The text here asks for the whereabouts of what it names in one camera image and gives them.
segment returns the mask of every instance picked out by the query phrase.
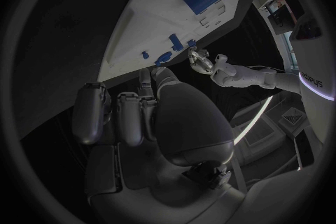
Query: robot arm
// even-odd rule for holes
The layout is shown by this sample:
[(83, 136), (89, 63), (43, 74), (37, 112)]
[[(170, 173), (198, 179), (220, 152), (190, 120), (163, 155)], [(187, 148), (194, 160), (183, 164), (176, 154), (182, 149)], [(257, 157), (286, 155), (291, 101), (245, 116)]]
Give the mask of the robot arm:
[(262, 88), (281, 88), (286, 91), (300, 94), (300, 83), (297, 75), (277, 73), (277, 71), (264, 68), (253, 70), (244, 66), (233, 66), (227, 63), (227, 57), (219, 54), (215, 65), (207, 57), (206, 50), (195, 51), (196, 47), (189, 49), (189, 60), (192, 69), (202, 74), (209, 74), (214, 83), (221, 87), (244, 88), (250, 85), (259, 85)]

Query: white cable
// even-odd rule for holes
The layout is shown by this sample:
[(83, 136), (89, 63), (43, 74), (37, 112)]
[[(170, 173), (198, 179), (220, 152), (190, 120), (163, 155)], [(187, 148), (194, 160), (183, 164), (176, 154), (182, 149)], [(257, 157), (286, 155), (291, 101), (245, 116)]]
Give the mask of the white cable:
[(256, 121), (260, 118), (260, 116), (264, 113), (266, 107), (268, 106), (269, 102), (271, 101), (273, 96), (268, 97), (263, 107), (259, 110), (257, 115), (254, 117), (254, 119), (249, 123), (249, 125), (236, 137), (234, 140), (234, 145), (236, 145), (247, 133), (248, 131), (253, 127), (253, 125), (256, 123)]
[(285, 70), (281, 70), (281, 69), (278, 69), (278, 68), (273, 68), (273, 67), (268, 67), (268, 66), (247, 66), (248, 68), (252, 68), (252, 67), (264, 67), (264, 68), (270, 68), (270, 69), (274, 69), (274, 70), (278, 70), (278, 71), (283, 71), (285, 72)]

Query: purple light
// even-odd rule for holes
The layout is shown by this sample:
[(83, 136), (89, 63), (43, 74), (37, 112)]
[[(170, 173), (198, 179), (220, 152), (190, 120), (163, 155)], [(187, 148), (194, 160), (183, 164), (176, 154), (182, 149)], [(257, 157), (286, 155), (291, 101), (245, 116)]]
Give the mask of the purple light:
[(317, 95), (319, 95), (319, 96), (321, 96), (321, 97), (323, 97), (323, 98), (325, 98), (327, 100), (330, 100), (330, 101), (334, 101), (335, 100), (335, 98), (329, 97), (327, 95), (324, 95), (321, 92), (319, 92), (319, 91), (315, 90), (314, 88), (312, 88), (306, 81), (304, 81), (304, 79), (302, 78), (301, 72), (298, 74), (298, 77), (300, 78), (302, 84), (304, 84), (309, 90), (315, 92)]

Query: glowing light strip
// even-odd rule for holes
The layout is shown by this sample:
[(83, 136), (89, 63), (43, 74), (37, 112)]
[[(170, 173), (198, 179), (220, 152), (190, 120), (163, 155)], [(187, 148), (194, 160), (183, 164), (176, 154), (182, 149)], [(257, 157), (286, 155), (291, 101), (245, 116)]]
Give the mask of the glowing light strip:
[(234, 144), (237, 144), (247, 133), (248, 131), (253, 127), (253, 125), (256, 123), (256, 121), (260, 118), (260, 116), (264, 113), (266, 107), (268, 106), (269, 102), (271, 101), (273, 97), (268, 97), (263, 107), (259, 110), (257, 115), (254, 117), (254, 119), (249, 123), (249, 125), (237, 136), (237, 138), (234, 140)]
[(330, 101), (334, 101), (335, 98), (333, 97), (330, 97), (330, 96), (327, 96), (327, 95), (324, 95), (322, 94), (321, 92), (315, 90), (314, 88), (312, 88), (305, 80), (304, 78), (302, 77), (301, 75), (301, 72), (298, 74), (298, 77), (300, 78), (300, 81), (302, 82), (303, 85), (305, 85), (309, 90), (311, 90), (312, 92), (316, 93), (317, 95), (327, 99), (327, 100), (330, 100)]

